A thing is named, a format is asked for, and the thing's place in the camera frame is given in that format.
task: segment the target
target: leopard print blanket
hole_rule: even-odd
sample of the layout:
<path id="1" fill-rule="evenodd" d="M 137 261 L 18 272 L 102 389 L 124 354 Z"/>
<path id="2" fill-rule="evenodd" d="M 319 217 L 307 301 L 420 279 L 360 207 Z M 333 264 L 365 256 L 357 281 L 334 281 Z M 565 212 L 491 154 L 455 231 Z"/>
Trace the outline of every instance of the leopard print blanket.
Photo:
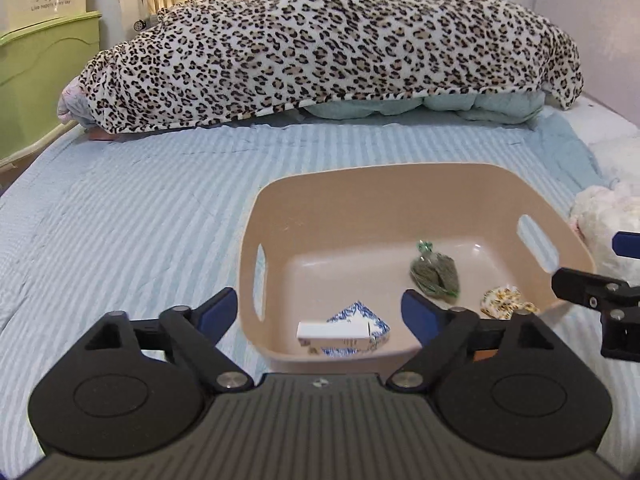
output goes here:
<path id="1" fill-rule="evenodd" d="M 543 90 L 567 108 L 583 85 L 572 39 L 503 0 L 192 0 L 79 81 L 111 133 L 437 94 Z"/>

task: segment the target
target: beige plastic basket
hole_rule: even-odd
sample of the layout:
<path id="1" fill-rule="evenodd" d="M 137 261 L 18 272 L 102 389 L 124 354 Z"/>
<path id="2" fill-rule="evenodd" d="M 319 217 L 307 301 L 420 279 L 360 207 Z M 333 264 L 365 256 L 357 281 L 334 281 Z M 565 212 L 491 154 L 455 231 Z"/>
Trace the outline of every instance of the beige plastic basket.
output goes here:
<path id="1" fill-rule="evenodd" d="M 535 220 L 555 245 L 560 266 L 594 272 L 565 221 L 497 166 L 399 164 L 277 180 L 258 194 L 242 240 L 242 329 L 276 371 L 377 372 L 385 378 L 420 348 L 400 313 L 402 294 L 415 288 L 409 266 L 419 239 L 455 259 L 458 305 L 479 312 L 482 295 L 506 284 L 543 312 L 561 303 L 551 274 L 518 234 L 522 216 Z M 254 292 L 260 246 L 264 286 Z M 309 355 L 300 347 L 300 321 L 327 320 L 355 301 L 389 325 L 387 343 L 349 358 Z"/>

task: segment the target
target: bed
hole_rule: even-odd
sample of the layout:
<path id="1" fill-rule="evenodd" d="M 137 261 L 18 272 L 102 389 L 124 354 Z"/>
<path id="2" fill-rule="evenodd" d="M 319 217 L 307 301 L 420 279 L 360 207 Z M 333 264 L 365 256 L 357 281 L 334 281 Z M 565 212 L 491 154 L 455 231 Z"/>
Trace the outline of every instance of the bed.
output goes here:
<path id="1" fill-rule="evenodd" d="M 90 142 L 73 128 L 0 197 L 0 470 L 17 476 L 41 456 L 28 395 L 95 319 L 111 310 L 153 317 L 236 284 L 244 224 L 256 194 L 274 179 L 483 161 L 519 174 L 567 216 L 577 192 L 603 183 L 576 133 L 549 108 L 505 126 L 423 106 L 341 121 L 291 110 L 211 128 L 125 133 L 113 142 Z M 553 266 L 540 232 L 525 225 L 522 234 Z M 600 357 L 594 312 L 573 306 L 546 320 L 612 394 L 614 418 L 599 453 L 631 472 L 640 459 L 640 366 Z M 255 379 L 267 371 L 237 323 L 220 348 Z"/>

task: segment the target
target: white board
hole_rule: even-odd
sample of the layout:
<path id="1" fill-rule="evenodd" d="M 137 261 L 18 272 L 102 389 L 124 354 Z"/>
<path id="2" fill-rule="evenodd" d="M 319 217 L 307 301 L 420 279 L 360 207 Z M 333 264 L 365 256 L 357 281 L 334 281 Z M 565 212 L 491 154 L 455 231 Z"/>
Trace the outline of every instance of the white board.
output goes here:
<path id="1" fill-rule="evenodd" d="M 640 125 L 640 0 L 537 0 L 580 50 L 585 92 Z"/>

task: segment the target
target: blue floral pattern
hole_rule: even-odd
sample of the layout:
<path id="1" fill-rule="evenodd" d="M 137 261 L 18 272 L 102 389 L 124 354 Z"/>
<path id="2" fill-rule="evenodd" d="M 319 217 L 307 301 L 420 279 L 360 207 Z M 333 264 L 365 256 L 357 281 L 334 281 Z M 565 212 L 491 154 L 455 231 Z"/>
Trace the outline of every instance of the blue floral pattern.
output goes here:
<path id="1" fill-rule="evenodd" d="M 322 352 L 329 357 L 347 357 L 358 352 L 371 352 L 382 345 L 389 338 L 389 325 L 382 321 L 361 302 L 348 306 L 335 316 L 327 319 L 327 323 L 348 321 L 354 318 L 364 318 L 369 321 L 371 342 L 368 350 L 356 350 L 355 348 L 322 348 Z"/>

